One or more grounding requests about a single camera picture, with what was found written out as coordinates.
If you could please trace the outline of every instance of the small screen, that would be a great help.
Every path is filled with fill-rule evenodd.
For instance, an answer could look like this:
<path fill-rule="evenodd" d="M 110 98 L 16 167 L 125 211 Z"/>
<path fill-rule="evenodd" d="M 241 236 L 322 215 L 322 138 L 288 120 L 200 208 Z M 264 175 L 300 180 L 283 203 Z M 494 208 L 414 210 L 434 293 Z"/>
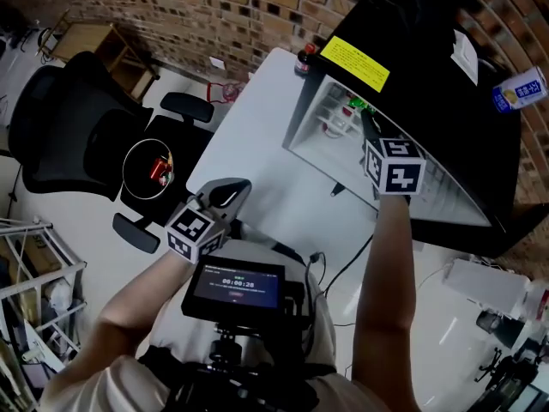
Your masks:
<path fill-rule="evenodd" d="M 204 265 L 195 296 L 246 306 L 278 308 L 277 275 Z"/>

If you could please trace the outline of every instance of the black office chair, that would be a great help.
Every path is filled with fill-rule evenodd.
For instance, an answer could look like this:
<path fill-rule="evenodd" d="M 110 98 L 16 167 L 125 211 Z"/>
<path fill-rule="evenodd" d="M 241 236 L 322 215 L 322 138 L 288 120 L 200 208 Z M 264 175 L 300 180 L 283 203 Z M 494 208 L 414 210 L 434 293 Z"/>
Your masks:
<path fill-rule="evenodd" d="M 114 201 L 123 184 L 123 163 L 132 146 L 153 137 L 171 149 L 178 173 L 166 193 L 142 201 L 122 188 L 121 200 L 143 215 L 133 223 L 116 214 L 113 227 L 135 247 L 156 251 L 160 241 L 146 228 L 164 226 L 189 196 L 186 180 L 212 133 L 193 126 L 209 122 L 214 107 L 188 94 L 170 93 L 160 104 L 183 121 L 156 116 L 132 100 L 91 52 L 64 68 L 36 71 L 17 101 L 9 127 L 9 150 L 22 165 L 23 183 L 34 193 L 82 191 Z"/>

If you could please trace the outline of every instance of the wooden table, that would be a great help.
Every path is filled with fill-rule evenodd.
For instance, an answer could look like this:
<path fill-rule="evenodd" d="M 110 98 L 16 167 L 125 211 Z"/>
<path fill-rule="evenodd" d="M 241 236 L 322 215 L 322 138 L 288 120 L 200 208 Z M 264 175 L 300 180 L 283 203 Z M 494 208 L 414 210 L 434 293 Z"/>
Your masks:
<path fill-rule="evenodd" d="M 153 80 L 158 79 L 156 72 L 139 58 L 113 23 L 70 23 L 65 19 L 66 14 L 43 38 L 37 53 L 44 52 L 67 63 L 77 53 L 92 52 L 100 58 L 120 87 L 141 102 Z M 62 24 L 67 26 L 63 37 L 52 49 L 48 48 L 46 42 Z"/>

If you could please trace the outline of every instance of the chair armrest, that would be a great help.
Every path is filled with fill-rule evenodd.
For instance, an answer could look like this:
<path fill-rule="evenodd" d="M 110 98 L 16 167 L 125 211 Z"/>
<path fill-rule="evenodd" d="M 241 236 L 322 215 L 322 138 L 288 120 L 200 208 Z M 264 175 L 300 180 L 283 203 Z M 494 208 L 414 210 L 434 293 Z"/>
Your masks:
<path fill-rule="evenodd" d="M 180 114 L 183 119 L 209 122 L 214 115 L 214 106 L 192 94 L 171 92 L 164 96 L 160 106 L 170 112 Z"/>
<path fill-rule="evenodd" d="M 141 219 L 133 222 L 122 214 L 116 213 L 112 219 L 115 232 L 135 248 L 146 253 L 155 253 L 160 239 L 147 230 L 149 221 Z"/>

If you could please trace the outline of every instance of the red object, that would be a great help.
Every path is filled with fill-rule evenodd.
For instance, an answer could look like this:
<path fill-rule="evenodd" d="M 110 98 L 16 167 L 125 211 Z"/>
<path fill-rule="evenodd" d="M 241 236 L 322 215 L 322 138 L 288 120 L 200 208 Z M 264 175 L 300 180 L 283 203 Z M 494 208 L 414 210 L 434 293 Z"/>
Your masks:
<path fill-rule="evenodd" d="M 549 290 L 546 290 L 543 293 L 543 297 L 541 298 L 541 302 L 538 305 L 538 315 L 536 316 L 535 320 L 541 320 L 543 318 L 543 311 L 547 305 L 547 300 L 549 300 Z"/>
<path fill-rule="evenodd" d="M 229 83 L 229 84 L 223 85 L 223 84 L 218 84 L 216 82 L 209 82 L 207 101 L 210 104 L 213 102 L 219 102 L 220 104 L 227 104 L 229 102 L 234 102 L 235 100 L 237 100 L 242 90 L 244 90 L 244 87 L 242 84 Z"/>
<path fill-rule="evenodd" d="M 170 172 L 171 170 L 172 167 L 170 167 L 166 161 L 159 157 L 154 161 L 154 165 L 151 169 L 149 177 L 151 178 L 151 180 L 158 181 L 163 173 L 165 173 L 166 171 Z"/>

